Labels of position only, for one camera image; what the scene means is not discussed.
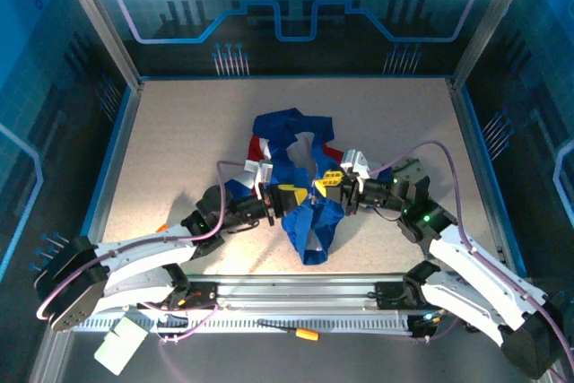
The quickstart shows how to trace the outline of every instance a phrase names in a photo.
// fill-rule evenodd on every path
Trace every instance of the yellow screwdriver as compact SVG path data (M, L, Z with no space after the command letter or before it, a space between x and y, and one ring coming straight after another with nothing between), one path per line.
M303 338L304 340L318 341L318 339L319 339L319 332L313 331L311 329L306 329L304 327L276 326L276 325L270 325L268 323L264 323L261 321L257 321L257 324L260 326L273 327L275 329L280 329L280 330L288 332L288 333L294 333L295 336L297 336L299 338Z

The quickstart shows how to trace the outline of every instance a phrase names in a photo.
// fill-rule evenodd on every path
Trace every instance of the blue wall panel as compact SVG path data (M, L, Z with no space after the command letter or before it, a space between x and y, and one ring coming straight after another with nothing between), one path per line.
M122 94L77 0L0 0L0 381L27 381L45 233L80 232Z
M450 74L490 2L102 1L142 74L221 78L238 43L252 74Z
M514 0L467 83L482 126L503 114L484 138L526 269L550 288L574 284L574 153L554 175L574 138L572 2Z

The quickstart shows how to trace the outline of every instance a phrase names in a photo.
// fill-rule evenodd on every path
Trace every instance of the blue cloth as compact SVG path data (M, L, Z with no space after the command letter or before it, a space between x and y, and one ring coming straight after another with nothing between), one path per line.
M310 191L311 178L304 168L296 168L289 159L287 147L297 141L296 134L311 132L311 155L317 165L316 178L323 178L328 170L339 169L339 164L323 152L323 144L335 138L333 121L327 117L304 116L297 109L264 114L255 119L253 133L269 140L273 163L273 184L294 184ZM340 204L319 197L314 205L308 197L295 211L282 219L282 227L304 265L318 265L328 259L328 250L335 237L335 228L344 217ZM313 232L320 250L307 249L309 234Z

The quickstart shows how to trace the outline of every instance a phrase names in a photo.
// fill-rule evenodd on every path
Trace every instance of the blue border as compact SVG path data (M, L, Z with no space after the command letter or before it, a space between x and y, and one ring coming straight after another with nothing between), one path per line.
M119 106L119 111L117 112L116 123L111 131L111 136L109 137L108 149L106 150L106 155L101 164L100 175L98 176L98 181L96 182L96 187L93 190L93 195L91 196L90 206L88 207L88 212L83 220L82 230L80 235L88 235L90 231L90 226L93 223L93 219L96 213L96 208L98 207L98 202L100 201L101 190L104 187L106 177L108 176L109 165L111 163L112 155L116 148L117 137L119 136L119 130L124 123L124 117L126 116L126 109L129 100L131 99L132 91L129 86L126 87L124 92L124 98Z
M512 229L512 225L510 224L509 213L506 209L506 205L504 204L504 198L502 197L502 193L500 192L499 182L496 179L496 173L494 172L494 167L492 166L491 158L486 148L486 142L484 141L483 133L478 123L478 118L476 117L476 113L474 112L474 106L470 99L470 93L466 88L466 84L463 86L461 94L464 98L464 103L468 111L468 117L471 122L470 126L473 129L474 134L476 135L478 150L481 154L481 157L484 160L484 167L486 168L486 180L491 184L491 189L494 194L494 200L496 201L496 205L499 208L498 211L498 213L500 214L499 221L502 226L502 229L506 234L506 240L509 245L510 254L516 267L516 273L519 277L524 278L527 276L524 259L522 258L520 247L518 246L517 237L515 236L514 230Z
M562 206L564 207L564 211L568 218L570 219L570 224L574 227L574 210L572 209L572 204L568 199L568 195L566 194L566 190L564 190L564 186L560 180L560 174L562 171L562 164L564 163L564 159L574 150L574 139L565 143L558 154L556 154L556 162L554 163L554 173L552 174L552 182L554 183L554 187L556 187L556 192L558 192L558 196L562 201Z
M28 219L32 213L34 208L34 204L36 204L36 199L38 198L39 192L42 189L42 185L44 184L44 174L42 172L42 160L36 149L32 148L31 145L26 143L20 137L18 137L14 132L12 132L8 127L4 126L0 123L0 135L4 135L7 139L12 141L16 144L24 153L26 153L29 157L31 157L34 163L34 172L36 173L36 184L30 193L30 197L28 198L28 202L24 207L24 212L16 225L16 229L14 230L13 236L8 243L8 247L2 256L2 262L0 263L0 283L4 279L6 271L8 270L8 266L12 261L14 252L16 251L16 247L20 242L20 238L22 233L24 232L24 228L26 227L26 223L28 223Z
M216 75L174 75L174 76L162 76L162 75L143 75L140 77L142 82L149 81L203 81L203 80L278 80L278 79L297 79L297 78L324 78L332 80L334 78L452 78L452 75L448 74L436 74L436 75L385 75L385 74L338 74L338 75L316 75L316 74L295 74L295 75L242 75L241 77L236 76L225 76L220 77Z

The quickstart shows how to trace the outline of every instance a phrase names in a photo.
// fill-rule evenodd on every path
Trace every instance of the speckled tabletop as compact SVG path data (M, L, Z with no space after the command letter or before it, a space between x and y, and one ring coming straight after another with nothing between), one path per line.
M117 183L104 241L154 232L181 221L216 183L218 160L244 161L254 118L279 109L333 118L334 148L357 148L385 162L427 140L452 152L466 230L495 252L478 187L444 79L329 78L148 82ZM438 148L422 148L430 192L455 212L452 178ZM228 168L230 178L237 168ZM343 219L329 260L306 266L280 225L262 222L228 237L192 274L402 273L422 260L395 223L363 211Z

